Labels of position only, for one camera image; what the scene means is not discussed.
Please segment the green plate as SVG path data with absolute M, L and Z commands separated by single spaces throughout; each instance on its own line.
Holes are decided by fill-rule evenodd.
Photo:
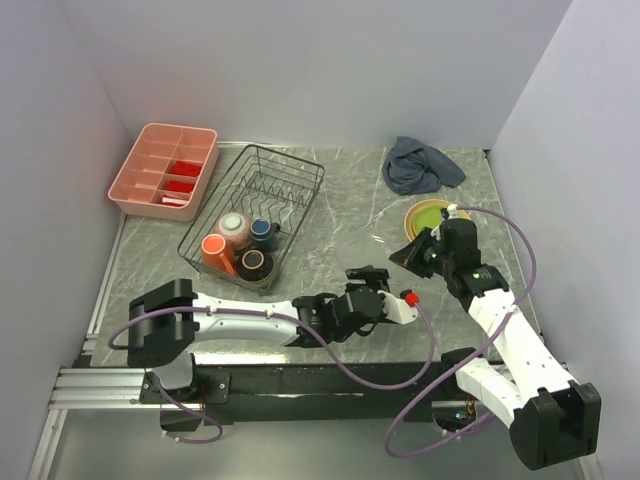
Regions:
M 417 209 L 409 220 L 409 232 L 416 237 L 423 228 L 436 228 L 442 220 L 442 208 L 439 206 L 424 206 Z

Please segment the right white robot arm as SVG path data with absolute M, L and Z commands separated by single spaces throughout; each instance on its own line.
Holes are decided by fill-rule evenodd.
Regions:
M 505 278 L 483 262 L 472 221 L 448 218 L 426 228 L 389 259 L 419 277 L 441 276 L 510 373 L 504 377 L 474 350 L 439 372 L 434 383 L 444 395 L 479 399 L 508 428 L 516 455 L 531 470 L 596 451 L 599 392 L 551 355 Z

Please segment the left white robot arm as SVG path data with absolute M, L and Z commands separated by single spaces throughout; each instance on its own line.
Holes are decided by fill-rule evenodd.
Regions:
M 320 293 L 275 303 L 211 297 L 184 278 L 165 283 L 129 303 L 127 365 L 154 371 L 173 399 L 186 402 L 200 388 L 187 352 L 194 343 L 241 340 L 308 349 L 367 336 L 366 326 L 389 321 L 389 272 L 367 265 L 347 270 L 346 277 L 340 296 Z

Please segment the grey-blue crumpled cloth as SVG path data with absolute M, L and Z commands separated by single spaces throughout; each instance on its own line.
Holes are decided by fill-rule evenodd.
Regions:
M 398 136 L 382 165 L 386 185 L 398 195 L 436 192 L 441 186 L 455 188 L 464 171 L 440 150 L 411 137 Z

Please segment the blue ceramic mug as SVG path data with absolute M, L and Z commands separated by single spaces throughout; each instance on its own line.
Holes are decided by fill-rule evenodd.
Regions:
M 281 226 L 265 218 L 257 218 L 251 223 L 250 232 L 253 246 L 263 252 L 274 252 L 278 247 Z

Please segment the black glazed bowl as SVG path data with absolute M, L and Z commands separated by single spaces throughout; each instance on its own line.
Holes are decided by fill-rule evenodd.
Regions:
M 275 260 L 269 252 L 250 249 L 236 263 L 238 277 L 257 288 L 266 288 L 276 271 Z

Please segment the red patterned white bowl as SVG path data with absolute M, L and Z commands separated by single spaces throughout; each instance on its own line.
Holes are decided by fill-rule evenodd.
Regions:
M 240 251 L 251 244 L 251 219 L 245 214 L 231 211 L 219 217 L 214 232 L 225 238 L 234 251 Z

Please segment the orange ceramic mug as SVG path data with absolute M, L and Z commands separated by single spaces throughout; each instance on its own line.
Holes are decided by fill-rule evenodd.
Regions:
M 229 275 L 236 275 L 236 256 L 232 246 L 220 234 L 207 235 L 201 242 L 202 263 Z

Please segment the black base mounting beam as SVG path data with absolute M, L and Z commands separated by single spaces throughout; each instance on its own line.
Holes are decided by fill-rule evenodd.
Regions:
M 422 362 L 356 363 L 347 367 L 376 384 L 398 384 L 424 366 Z M 445 370 L 430 365 L 424 376 L 393 391 L 371 389 L 349 378 L 335 364 L 197 365 L 191 386 L 169 390 L 172 399 L 205 407 L 222 425 L 260 421 L 366 420 L 393 418 L 410 400 Z M 170 404 L 145 372 L 139 400 L 142 405 Z M 432 403 L 465 406 L 469 394 L 455 380 L 446 380 L 421 400 L 405 420 L 430 422 Z

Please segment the red white item in tray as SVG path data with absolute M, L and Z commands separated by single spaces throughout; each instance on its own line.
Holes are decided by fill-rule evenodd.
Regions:
M 161 203 L 163 205 L 168 205 L 168 206 L 183 207 L 183 206 L 186 206 L 189 203 L 189 201 L 186 199 L 181 199 L 176 197 L 163 196 L 161 198 Z

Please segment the pink plastic divided organizer tray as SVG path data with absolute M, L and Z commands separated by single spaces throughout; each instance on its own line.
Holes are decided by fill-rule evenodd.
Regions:
M 218 135 L 213 129 L 149 123 L 121 166 L 108 197 L 128 215 L 189 222 L 196 216 L 218 156 Z M 200 175 L 172 175 L 176 161 L 200 164 Z M 190 194 L 166 191 L 170 180 L 193 183 L 194 190 Z M 183 207 L 163 205 L 163 196 L 189 203 Z

